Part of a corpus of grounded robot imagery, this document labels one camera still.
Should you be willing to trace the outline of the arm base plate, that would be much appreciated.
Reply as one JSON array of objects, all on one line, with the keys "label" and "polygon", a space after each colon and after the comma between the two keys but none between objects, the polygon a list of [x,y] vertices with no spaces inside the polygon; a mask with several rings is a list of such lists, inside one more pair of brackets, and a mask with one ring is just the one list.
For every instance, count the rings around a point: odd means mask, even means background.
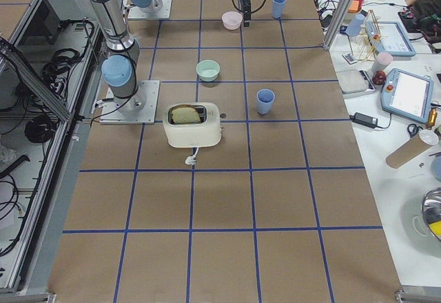
[{"label": "arm base plate", "polygon": [[172,0],[121,0],[129,21],[169,19]]},{"label": "arm base plate", "polygon": [[138,81],[138,91],[127,103],[114,98],[112,90],[108,88],[106,97],[112,98],[112,101],[104,103],[99,122],[104,125],[153,124],[159,88],[159,80]]}]

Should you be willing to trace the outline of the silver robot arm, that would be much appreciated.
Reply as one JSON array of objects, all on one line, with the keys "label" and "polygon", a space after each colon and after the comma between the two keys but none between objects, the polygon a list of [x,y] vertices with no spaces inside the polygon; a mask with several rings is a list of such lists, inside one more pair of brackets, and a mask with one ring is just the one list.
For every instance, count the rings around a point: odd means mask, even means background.
[{"label": "silver robot arm", "polygon": [[[150,10],[162,6],[159,0],[131,2],[136,7]],[[139,112],[147,101],[147,95],[136,78],[139,44],[128,30],[120,0],[90,0],[90,3],[110,51],[110,57],[104,60],[101,69],[113,93],[114,104],[119,112]]]}]

